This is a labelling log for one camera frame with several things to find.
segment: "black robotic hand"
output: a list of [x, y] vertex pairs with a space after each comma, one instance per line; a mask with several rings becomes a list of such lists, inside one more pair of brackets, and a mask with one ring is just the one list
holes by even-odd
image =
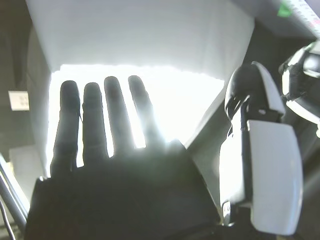
[[180, 142], [165, 143], [161, 137], [141, 79], [128, 81], [146, 148], [135, 148], [119, 82], [107, 77], [114, 156], [107, 153], [102, 94], [89, 83], [83, 98], [84, 166], [79, 168], [79, 92], [73, 81], [62, 84], [51, 178], [36, 182], [26, 240], [212, 238], [220, 218], [202, 176]]

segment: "measuring tape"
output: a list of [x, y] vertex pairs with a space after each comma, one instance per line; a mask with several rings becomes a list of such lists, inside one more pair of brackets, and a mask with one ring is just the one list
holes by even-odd
[[305, 0], [285, 0], [287, 6], [302, 23], [320, 39], [320, 18]]

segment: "black finger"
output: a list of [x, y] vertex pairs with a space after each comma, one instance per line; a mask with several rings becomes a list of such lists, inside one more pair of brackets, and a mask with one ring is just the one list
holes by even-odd
[[82, 108], [83, 163], [88, 166], [108, 158], [102, 95], [97, 83], [85, 86]]
[[142, 80], [138, 76], [130, 76], [128, 81], [134, 106], [141, 122], [145, 145], [163, 143], [153, 106]]
[[60, 89], [60, 118], [50, 165], [52, 177], [69, 173], [77, 166], [80, 98], [77, 84], [65, 81]]
[[120, 84], [114, 76], [104, 80], [114, 154], [126, 154], [135, 148], [131, 125]]

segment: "black cable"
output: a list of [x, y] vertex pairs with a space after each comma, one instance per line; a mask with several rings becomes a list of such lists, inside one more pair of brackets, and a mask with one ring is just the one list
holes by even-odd
[[16, 240], [14, 232], [11, 229], [7, 214], [6, 214], [6, 210], [5, 210], [5, 206], [2, 203], [2, 201], [0, 200], [0, 208], [1, 208], [1, 212], [2, 212], [2, 217], [3, 217], [3, 221], [4, 221], [4, 225], [6, 227], [6, 230], [8, 231], [10, 240]]

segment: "cable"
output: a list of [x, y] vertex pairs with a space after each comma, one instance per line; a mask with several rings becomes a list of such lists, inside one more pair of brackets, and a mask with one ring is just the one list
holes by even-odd
[[6, 230], [8, 231], [10, 240], [16, 240], [14, 232], [11, 229], [7, 214], [6, 214], [6, 210], [5, 210], [5, 206], [2, 203], [2, 201], [0, 200], [0, 208], [1, 208], [1, 212], [2, 212], [2, 217], [3, 217], [3, 221], [4, 221], [4, 225], [6, 227]]

